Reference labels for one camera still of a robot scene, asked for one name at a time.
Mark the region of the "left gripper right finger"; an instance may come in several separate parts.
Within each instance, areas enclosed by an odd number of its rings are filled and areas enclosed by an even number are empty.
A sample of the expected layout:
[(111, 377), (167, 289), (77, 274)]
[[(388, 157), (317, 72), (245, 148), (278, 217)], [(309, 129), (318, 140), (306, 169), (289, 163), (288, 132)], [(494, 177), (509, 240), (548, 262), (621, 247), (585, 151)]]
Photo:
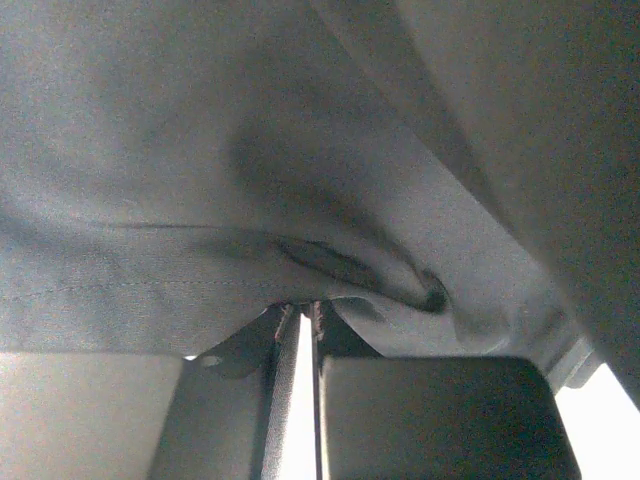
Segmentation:
[(577, 479), (553, 392), (512, 356), (385, 357), (309, 309), (320, 479)]

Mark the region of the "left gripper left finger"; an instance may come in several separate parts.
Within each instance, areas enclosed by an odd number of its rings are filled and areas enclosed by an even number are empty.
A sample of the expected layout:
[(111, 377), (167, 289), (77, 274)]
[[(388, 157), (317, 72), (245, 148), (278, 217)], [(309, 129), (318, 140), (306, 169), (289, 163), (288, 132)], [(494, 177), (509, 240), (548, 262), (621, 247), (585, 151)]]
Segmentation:
[(276, 478), (299, 331), (299, 307), (276, 304), (187, 361), (149, 478)]

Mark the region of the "black shorts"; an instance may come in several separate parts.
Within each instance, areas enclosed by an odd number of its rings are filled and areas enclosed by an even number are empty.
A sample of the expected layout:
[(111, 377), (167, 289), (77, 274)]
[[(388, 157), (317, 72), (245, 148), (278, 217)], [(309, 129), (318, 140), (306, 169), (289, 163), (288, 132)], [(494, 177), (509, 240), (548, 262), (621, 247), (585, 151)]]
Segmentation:
[(635, 1), (5, 1), (1, 347), (389, 356), (639, 394)]

